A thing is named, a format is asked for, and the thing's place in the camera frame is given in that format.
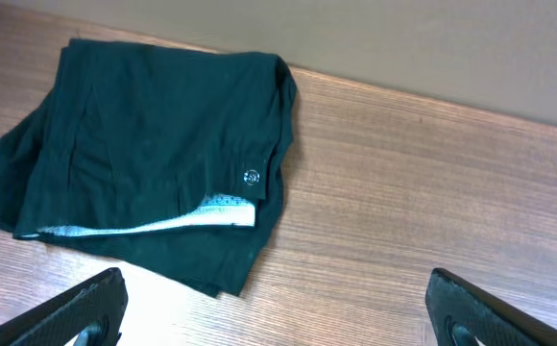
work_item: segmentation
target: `wooden table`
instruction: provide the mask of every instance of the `wooden table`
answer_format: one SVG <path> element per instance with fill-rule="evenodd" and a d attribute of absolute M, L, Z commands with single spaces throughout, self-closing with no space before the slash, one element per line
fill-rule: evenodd
<path fill-rule="evenodd" d="M 70 37 L 195 48 L 0 6 L 0 136 Z M 0 232 L 0 324 L 116 265 L 119 345 L 432 345 L 424 291 L 442 266 L 557 328 L 557 128 L 293 73 L 286 208 L 240 298 Z"/>

